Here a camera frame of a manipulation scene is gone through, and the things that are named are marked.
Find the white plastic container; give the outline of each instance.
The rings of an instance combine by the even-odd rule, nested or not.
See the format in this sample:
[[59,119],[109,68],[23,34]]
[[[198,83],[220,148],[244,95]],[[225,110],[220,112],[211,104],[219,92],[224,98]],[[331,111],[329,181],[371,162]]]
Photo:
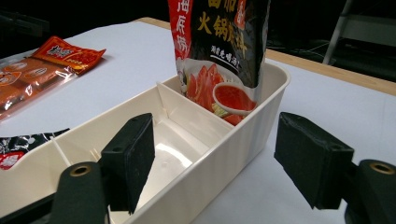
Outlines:
[[235,127],[182,96],[172,77],[35,148],[0,172],[0,217],[55,192],[67,166],[98,161],[128,119],[150,112],[156,156],[148,182],[134,214],[110,212],[111,222],[191,222],[264,148],[290,75],[270,63],[263,71],[260,104]]

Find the wooden table edge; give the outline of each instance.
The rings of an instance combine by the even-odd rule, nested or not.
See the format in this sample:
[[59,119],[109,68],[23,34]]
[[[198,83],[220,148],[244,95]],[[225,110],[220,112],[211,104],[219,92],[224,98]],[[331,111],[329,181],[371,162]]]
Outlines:
[[[148,24],[162,27],[164,29],[170,29],[170,23],[168,21],[160,21],[149,17],[140,18],[136,21],[142,21]],[[265,57],[281,63],[286,63],[295,67],[299,67],[310,72],[321,74],[323,76],[337,78],[345,82],[360,85],[375,91],[382,91],[384,93],[396,96],[395,82],[387,81],[377,77],[370,77],[364,74],[348,71],[342,68],[337,68],[324,63],[309,61],[307,59],[281,53],[271,49],[268,49],[266,51]]]

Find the red food package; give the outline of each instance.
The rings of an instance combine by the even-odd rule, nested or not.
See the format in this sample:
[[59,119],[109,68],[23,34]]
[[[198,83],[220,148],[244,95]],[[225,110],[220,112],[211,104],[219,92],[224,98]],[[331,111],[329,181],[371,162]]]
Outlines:
[[168,0],[182,93],[232,125],[259,103],[270,0]]
[[43,91],[83,75],[105,49],[83,49],[52,36],[31,56],[0,68],[0,120],[27,105]]

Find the bowl of red sauce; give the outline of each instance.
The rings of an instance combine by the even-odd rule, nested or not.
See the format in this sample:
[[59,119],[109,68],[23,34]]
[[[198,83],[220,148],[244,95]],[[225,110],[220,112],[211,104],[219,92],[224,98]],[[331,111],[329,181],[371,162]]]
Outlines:
[[235,115],[248,115],[257,106],[243,84],[220,82],[213,89],[215,102],[225,111]]

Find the black object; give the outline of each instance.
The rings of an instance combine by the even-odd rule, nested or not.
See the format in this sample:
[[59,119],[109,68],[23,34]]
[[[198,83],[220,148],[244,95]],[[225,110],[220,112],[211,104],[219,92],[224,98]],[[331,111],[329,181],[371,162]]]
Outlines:
[[274,156],[312,208],[338,209],[344,199],[346,223],[396,223],[396,167],[376,160],[357,166],[353,153],[309,119],[280,113]]
[[129,119],[102,150],[99,162],[67,167],[57,191],[0,218],[1,224],[109,223],[112,211],[134,212],[155,158],[152,115]]

